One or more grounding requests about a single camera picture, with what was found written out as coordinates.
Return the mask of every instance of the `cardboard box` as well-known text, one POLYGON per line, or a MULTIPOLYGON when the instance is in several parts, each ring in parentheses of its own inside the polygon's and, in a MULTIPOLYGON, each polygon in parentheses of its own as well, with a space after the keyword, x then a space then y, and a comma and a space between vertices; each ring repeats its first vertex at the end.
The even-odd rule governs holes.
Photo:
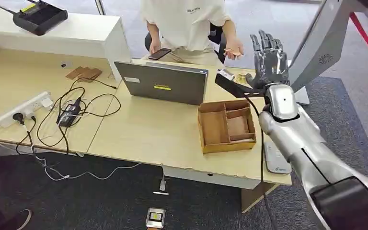
POLYGON ((202 103, 198 126, 204 154, 252 149, 256 143, 247 100, 202 103))

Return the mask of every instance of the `office chair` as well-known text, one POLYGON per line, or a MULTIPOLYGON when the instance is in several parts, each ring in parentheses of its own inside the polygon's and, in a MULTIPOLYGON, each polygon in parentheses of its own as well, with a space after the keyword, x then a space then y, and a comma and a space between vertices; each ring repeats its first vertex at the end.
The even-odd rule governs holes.
MULTIPOLYGON (((218 59, 224 63, 226 56, 225 54, 225 47, 226 47, 226 38, 222 30, 222 26, 214 26, 211 23, 211 29, 208 36, 209 40, 213 43, 216 43, 219 45, 219 52, 215 50, 215 53, 218 55, 218 59)), ((150 44, 151 44, 151 36, 150 33, 147 33, 145 37, 145 47, 149 51, 150 50, 150 44)))

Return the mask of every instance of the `gray carpet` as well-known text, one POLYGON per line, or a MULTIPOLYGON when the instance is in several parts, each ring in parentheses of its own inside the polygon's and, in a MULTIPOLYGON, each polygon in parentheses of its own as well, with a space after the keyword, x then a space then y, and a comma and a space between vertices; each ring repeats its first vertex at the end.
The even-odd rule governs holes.
MULTIPOLYGON (((308 91, 312 104, 306 107, 317 122, 328 146, 345 162, 368 175, 368 138, 340 79, 319 77, 308 91)), ((131 162, 86 156, 83 159, 46 154, 49 163, 63 173, 85 170, 107 175, 118 165, 131 162)), ((0 175, 0 209, 9 216, 31 208, 34 216, 26 230, 138 230, 144 229, 149 207, 167 210, 166 230, 259 230, 270 229, 260 202, 241 214, 240 189, 169 178, 169 196, 154 195, 162 170, 140 165, 117 171, 109 180, 90 176, 53 182, 29 157, 3 157, 7 163, 0 175)), ((307 213, 298 179, 293 186, 280 186, 268 196, 280 230, 317 229, 307 213)))

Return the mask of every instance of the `power strip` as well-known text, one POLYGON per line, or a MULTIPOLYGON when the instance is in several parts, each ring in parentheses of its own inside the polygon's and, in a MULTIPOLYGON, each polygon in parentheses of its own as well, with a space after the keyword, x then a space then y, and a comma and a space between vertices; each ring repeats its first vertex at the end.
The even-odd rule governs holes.
POLYGON ((53 101, 50 99, 50 93, 44 91, 43 93, 37 95, 36 97, 30 99, 27 102, 17 106, 12 109, 10 112, 5 113, 0 116, 0 126, 7 128, 15 123, 13 119, 13 115, 15 113, 22 113, 24 117, 31 118, 33 116, 33 112, 40 109, 41 107, 46 108, 47 110, 51 109, 53 105, 53 101))

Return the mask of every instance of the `laptop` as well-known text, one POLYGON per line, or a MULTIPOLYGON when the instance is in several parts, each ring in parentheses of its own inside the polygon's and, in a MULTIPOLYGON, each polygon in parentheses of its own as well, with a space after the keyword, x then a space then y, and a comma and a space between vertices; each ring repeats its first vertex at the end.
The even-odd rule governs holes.
POLYGON ((204 100, 206 69, 125 62, 115 66, 131 95, 194 105, 204 100))

